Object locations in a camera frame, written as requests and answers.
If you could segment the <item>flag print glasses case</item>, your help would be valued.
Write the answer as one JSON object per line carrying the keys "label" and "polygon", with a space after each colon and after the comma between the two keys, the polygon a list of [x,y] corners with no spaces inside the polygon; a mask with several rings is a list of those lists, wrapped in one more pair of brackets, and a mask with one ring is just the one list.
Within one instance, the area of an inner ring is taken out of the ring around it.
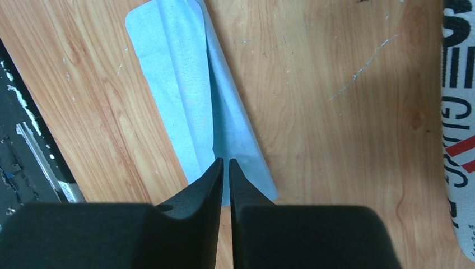
{"label": "flag print glasses case", "polygon": [[474,1],[444,1],[441,122],[450,215],[462,253],[474,260]]}

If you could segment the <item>light blue cloth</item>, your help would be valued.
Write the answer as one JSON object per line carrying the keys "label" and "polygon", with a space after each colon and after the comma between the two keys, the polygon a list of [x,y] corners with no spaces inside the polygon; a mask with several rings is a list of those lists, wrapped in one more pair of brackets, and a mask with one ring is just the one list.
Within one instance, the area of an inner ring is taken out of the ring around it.
{"label": "light blue cloth", "polygon": [[125,26],[188,183],[222,158],[236,159],[268,199],[268,165],[203,1],[149,1]]}

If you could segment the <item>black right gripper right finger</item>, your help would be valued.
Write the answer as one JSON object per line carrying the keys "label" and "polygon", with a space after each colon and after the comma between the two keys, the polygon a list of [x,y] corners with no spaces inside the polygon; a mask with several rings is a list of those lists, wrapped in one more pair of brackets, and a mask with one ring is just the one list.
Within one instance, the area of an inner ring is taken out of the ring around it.
{"label": "black right gripper right finger", "polygon": [[235,268],[400,268],[390,236],[364,206],[276,205],[229,163]]}

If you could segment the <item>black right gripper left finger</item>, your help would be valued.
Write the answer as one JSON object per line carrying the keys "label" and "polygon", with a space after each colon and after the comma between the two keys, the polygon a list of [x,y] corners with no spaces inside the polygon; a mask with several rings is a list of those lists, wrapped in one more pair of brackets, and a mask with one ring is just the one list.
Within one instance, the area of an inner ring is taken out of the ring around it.
{"label": "black right gripper left finger", "polygon": [[2,268],[214,268],[223,160],[158,204],[31,203],[1,231]]}

